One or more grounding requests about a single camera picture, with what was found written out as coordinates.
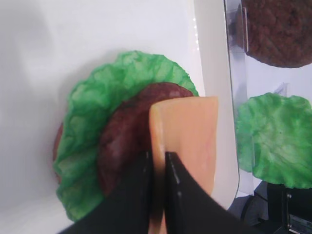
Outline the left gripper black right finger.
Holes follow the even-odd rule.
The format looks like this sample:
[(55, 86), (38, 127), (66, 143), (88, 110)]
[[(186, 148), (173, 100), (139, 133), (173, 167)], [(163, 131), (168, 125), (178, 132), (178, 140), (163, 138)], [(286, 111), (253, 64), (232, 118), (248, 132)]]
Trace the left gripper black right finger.
[(165, 220), (168, 234), (257, 234), (216, 203), (178, 155), (165, 154)]

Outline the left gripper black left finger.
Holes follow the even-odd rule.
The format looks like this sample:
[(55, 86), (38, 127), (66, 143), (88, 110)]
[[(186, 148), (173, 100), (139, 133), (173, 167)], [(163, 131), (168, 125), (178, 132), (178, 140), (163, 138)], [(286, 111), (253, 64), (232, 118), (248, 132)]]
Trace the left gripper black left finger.
[(144, 152), (121, 182), (87, 216), (62, 234), (147, 234), (153, 193), (153, 159)]

